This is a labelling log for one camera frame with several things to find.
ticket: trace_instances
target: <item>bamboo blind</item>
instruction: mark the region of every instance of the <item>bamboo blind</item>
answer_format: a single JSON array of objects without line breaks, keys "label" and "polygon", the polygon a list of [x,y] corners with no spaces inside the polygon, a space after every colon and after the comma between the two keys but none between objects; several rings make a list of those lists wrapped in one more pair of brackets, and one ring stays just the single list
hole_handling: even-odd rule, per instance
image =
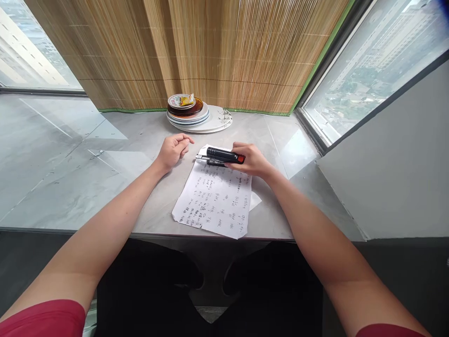
[{"label": "bamboo blind", "polygon": [[288,113],[349,0],[25,0],[100,111]]}]

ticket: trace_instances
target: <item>left hand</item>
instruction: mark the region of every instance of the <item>left hand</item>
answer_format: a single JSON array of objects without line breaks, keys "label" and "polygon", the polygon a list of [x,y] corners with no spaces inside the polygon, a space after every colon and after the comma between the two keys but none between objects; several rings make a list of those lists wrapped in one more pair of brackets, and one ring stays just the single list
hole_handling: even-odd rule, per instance
[{"label": "left hand", "polygon": [[192,137],[184,133],[165,138],[154,164],[159,165],[164,172],[168,173],[188,152],[190,143],[194,144],[195,142]]}]

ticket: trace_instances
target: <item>white wall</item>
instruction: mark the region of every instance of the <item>white wall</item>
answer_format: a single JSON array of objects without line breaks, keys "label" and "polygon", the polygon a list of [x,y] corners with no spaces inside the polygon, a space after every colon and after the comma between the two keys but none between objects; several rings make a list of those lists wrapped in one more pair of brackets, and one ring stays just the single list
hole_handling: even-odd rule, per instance
[{"label": "white wall", "polygon": [[318,165],[368,239],[449,236],[449,61]]}]

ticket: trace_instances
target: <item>green tape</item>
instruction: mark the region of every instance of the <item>green tape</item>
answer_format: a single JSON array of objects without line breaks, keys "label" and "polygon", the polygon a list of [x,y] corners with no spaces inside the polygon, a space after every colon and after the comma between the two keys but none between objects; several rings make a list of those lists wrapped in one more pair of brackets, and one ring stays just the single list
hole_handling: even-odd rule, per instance
[{"label": "green tape", "polygon": [[309,85],[312,77],[314,76],[315,72],[317,71],[321,61],[323,60],[323,57],[326,55],[327,50],[329,49],[331,43],[333,42],[333,40],[335,39],[335,36],[337,35],[338,31],[341,28],[341,25],[343,24],[343,22],[346,19],[346,16],[349,13],[349,10],[352,8],[352,5],[354,4],[355,0],[350,0],[348,5],[345,8],[345,11],[343,12],[343,14],[341,15],[340,19],[338,20],[337,24],[335,25],[335,28],[333,29],[331,35],[329,36],[323,50],[321,51],[320,55],[318,56],[317,62],[315,63],[315,66],[313,67],[312,71],[310,72],[309,76],[307,77],[307,80],[305,81],[303,88],[301,89],[301,91],[299,92],[298,97],[295,100],[295,103],[293,103],[293,105],[291,106],[291,109],[288,113],[287,116],[290,116],[291,113],[293,112],[293,110],[295,109],[296,105],[298,104],[299,100],[301,99],[304,91],[307,89],[307,86]]},{"label": "green tape", "polygon": [[142,113],[142,112],[153,112],[153,111],[167,111],[167,108],[156,108],[156,109],[98,109],[99,112],[124,112],[124,113]]},{"label": "green tape", "polygon": [[229,108],[225,108],[228,111],[232,111],[232,112],[250,112],[250,113],[258,113],[258,114],[262,114],[262,115],[272,115],[272,116],[290,116],[290,114],[288,112],[269,112],[269,111],[259,111],[259,110],[246,110],[246,109],[229,109]]}]

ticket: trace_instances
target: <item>city view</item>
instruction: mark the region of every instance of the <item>city view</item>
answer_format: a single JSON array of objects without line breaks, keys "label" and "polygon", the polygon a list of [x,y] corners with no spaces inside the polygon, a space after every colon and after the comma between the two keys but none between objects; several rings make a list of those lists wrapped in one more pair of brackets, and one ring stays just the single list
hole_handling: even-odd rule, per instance
[{"label": "city view", "polygon": [[438,0],[378,1],[306,111],[332,143],[448,49]]},{"label": "city view", "polygon": [[23,0],[0,0],[0,82],[82,89]]}]

